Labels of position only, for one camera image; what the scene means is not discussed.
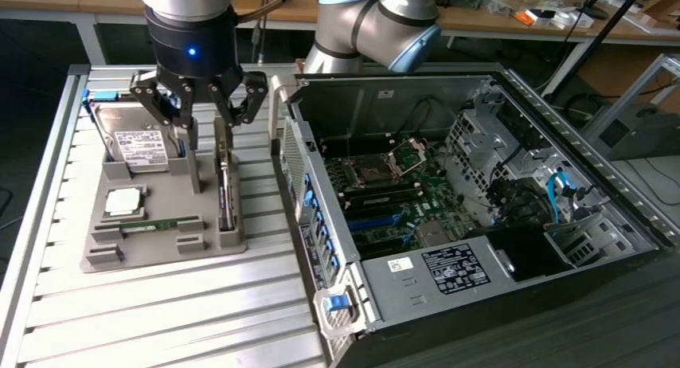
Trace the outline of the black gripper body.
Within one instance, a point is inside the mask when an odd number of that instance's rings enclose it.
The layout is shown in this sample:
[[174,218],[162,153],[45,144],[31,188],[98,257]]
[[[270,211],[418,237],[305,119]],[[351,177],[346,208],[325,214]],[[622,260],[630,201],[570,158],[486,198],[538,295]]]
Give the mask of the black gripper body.
[[161,80],[242,79],[235,46],[235,14],[226,8],[214,18],[185,22],[143,11]]

